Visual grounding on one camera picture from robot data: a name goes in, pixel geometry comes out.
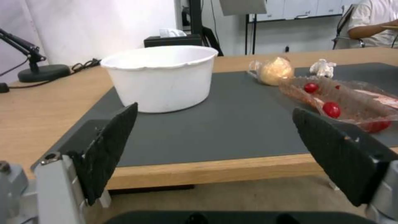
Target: white wall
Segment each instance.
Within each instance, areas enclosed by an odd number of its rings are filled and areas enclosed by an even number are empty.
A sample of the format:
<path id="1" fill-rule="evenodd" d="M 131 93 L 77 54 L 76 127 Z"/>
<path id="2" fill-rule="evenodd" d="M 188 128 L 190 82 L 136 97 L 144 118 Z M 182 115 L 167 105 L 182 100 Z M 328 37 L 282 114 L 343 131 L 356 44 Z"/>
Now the white wall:
<path id="1" fill-rule="evenodd" d="M 73 65 L 143 47 L 175 28 L 174 0 L 27 0 L 51 63 Z"/>
<path id="2" fill-rule="evenodd" d="M 213 0 L 217 32 L 225 55 L 243 55 L 245 16 L 224 16 L 219 0 Z M 256 54 L 281 53 L 286 45 L 290 51 L 332 49 L 340 16 L 262 22 L 257 25 Z M 204 0 L 203 25 L 214 30 L 210 0 Z"/>
<path id="3" fill-rule="evenodd" d="M 38 45 L 37 39 L 32 32 L 32 27 L 24 16 L 22 6 L 18 0 L 0 0 L 0 28 Z M 0 73 L 22 63 L 25 59 L 26 57 L 22 53 L 0 40 Z M 0 77 L 0 83 L 16 81 L 18 72 L 28 67 L 25 64 Z"/>

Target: gray mat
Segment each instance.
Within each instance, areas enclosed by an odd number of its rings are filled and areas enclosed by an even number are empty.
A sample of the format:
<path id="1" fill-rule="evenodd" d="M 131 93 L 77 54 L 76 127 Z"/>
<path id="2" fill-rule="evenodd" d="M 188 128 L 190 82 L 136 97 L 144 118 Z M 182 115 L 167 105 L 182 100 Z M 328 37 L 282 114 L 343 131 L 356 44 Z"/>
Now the gray mat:
<path id="1" fill-rule="evenodd" d="M 308 68 L 295 74 L 308 75 Z M 343 65 L 336 67 L 334 79 L 366 81 L 398 95 L 397 67 Z M 295 106 L 305 107 L 245 72 L 214 74 L 210 95 L 201 104 L 168 114 L 139 114 L 118 166 L 308 153 L 292 122 Z M 85 121 L 110 118 L 122 107 L 112 88 L 50 151 L 58 151 Z M 393 126 L 375 137 L 391 147 L 398 145 L 397 133 Z"/>

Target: lamp base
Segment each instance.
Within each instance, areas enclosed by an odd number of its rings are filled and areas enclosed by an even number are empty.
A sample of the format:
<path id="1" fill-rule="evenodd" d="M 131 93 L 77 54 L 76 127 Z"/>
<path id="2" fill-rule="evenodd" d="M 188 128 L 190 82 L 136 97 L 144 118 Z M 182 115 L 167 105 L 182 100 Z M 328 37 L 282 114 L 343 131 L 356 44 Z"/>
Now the lamp base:
<path id="1" fill-rule="evenodd" d="M 45 65 L 39 67 L 39 72 L 33 73 L 30 69 L 18 73 L 22 83 L 35 83 L 50 81 L 70 75 L 70 69 L 66 65 Z"/>

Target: floor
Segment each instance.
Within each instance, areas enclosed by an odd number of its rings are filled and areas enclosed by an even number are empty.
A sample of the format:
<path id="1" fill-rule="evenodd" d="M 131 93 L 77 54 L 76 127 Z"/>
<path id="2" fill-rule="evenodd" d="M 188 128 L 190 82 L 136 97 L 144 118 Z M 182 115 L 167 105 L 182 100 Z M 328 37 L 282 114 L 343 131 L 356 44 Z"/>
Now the floor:
<path id="1" fill-rule="evenodd" d="M 197 185 L 191 190 L 112 196 L 95 223 L 132 210 L 344 211 L 364 215 L 323 176 Z"/>

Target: screw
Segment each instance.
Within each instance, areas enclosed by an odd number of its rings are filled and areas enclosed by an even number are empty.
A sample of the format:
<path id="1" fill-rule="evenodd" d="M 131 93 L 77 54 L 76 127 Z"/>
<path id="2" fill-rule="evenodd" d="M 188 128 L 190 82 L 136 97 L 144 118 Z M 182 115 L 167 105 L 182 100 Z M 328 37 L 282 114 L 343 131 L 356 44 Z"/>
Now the screw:
<path id="1" fill-rule="evenodd" d="M 59 152 L 53 152 L 47 154 L 44 159 L 40 162 L 41 165 L 47 165 L 52 162 L 56 162 L 58 160 L 62 159 L 61 153 Z"/>
<path id="2" fill-rule="evenodd" d="M 7 161 L 0 161 L 0 173 L 9 174 L 11 173 L 11 168 Z"/>

